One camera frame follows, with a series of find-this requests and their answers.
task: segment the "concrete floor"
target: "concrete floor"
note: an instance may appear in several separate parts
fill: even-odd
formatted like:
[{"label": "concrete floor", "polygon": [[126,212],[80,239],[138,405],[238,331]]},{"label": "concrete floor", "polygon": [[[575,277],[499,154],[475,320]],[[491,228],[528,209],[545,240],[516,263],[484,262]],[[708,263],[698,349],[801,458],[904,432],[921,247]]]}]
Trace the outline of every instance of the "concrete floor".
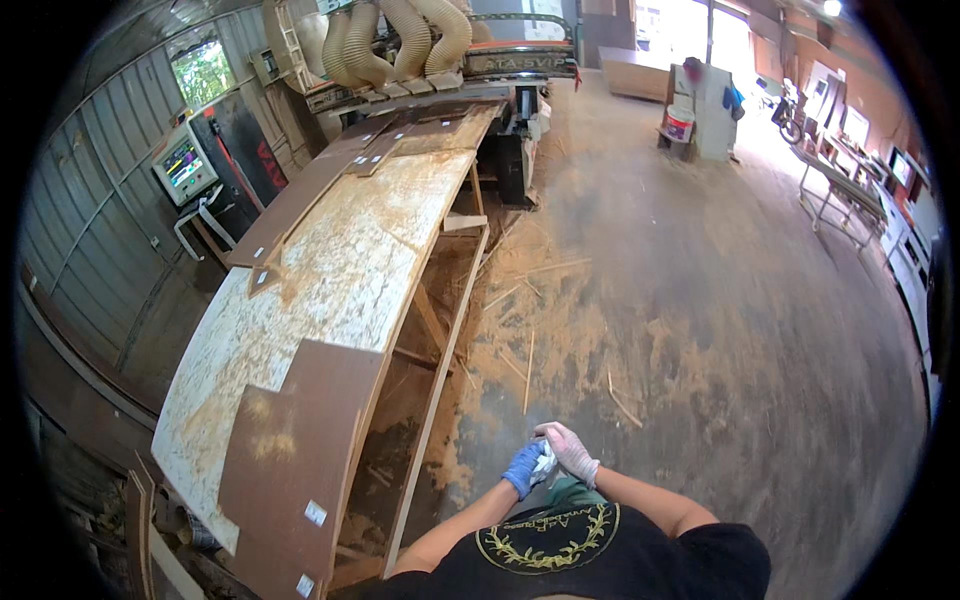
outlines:
[{"label": "concrete floor", "polygon": [[[741,121],[741,165],[689,165],[655,148],[662,105],[611,96],[599,73],[578,93],[559,82],[551,104],[543,208],[478,280],[460,346],[472,383],[448,381],[405,543],[492,486],[535,424],[561,420],[604,465],[751,525],[773,559],[769,597],[840,596],[891,525],[926,430],[882,253],[811,231],[802,165],[767,118]],[[536,293],[514,278],[584,257],[527,277]],[[531,330],[524,417],[507,360],[525,371]]]}]

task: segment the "white bucket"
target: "white bucket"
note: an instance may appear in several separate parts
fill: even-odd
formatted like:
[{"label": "white bucket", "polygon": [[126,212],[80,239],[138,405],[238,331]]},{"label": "white bucket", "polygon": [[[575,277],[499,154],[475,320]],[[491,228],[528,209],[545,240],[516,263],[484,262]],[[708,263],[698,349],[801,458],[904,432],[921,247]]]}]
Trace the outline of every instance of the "white bucket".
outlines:
[{"label": "white bucket", "polygon": [[690,141],[690,134],[693,133],[693,121],[696,115],[693,110],[677,105],[670,105],[666,108],[666,129],[663,134],[675,142]]}]

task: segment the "control screen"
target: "control screen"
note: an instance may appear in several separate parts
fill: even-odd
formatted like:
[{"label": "control screen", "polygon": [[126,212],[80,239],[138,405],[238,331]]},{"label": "control screen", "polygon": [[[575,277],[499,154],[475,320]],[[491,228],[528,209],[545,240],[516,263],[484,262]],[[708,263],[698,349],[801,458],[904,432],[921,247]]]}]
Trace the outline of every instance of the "control screen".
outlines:
[{"label": "control screen", "polygon": [[183,180],[193,175],[202,166],[204,166],[204,162],[200,159],[197,149],[189,139],[180,144],[163,161],[163,169],[167,172],[167,177],[170,178],[174,187],[180,185]]}]

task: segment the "white label sticker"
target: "white label sticker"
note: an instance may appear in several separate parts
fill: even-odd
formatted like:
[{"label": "white label sticker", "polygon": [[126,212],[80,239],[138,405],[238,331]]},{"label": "white label sticker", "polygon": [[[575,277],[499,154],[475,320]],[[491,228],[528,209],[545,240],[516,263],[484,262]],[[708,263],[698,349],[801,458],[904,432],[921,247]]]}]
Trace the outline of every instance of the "white label sticker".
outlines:
[{"label": "white label sticker", "polygon": [[304,598],[309,598],[311,591],[313,591],[313,580],[305,574],[301,575],[300,581],[297,583],[297,593]]},{"label": "white label sticker", "polygon": [[320,527],[324,524],[326,520],[326,511],[320,508],[320,505],[310,500],[306,505],[306,510],[303,511],[303,515],[316,523],[317,527]]}]

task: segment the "white latex glove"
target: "white latex glove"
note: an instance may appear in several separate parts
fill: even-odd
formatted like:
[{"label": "white latex glove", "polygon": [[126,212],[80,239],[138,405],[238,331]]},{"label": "white latex glove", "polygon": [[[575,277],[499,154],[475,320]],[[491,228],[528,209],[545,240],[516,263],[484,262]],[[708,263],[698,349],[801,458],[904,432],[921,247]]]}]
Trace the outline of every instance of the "white latex glove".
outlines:
[{"label": "white latex glove", "polygon": [[546,436],[553,453],[557,455],[557,460],[566,472],[583,481],[591,490],[596,488],[594,479],[600,461],[590,458],[589,452],[577,434],[556,421],[537,425],[534,427],[534,433]]}]

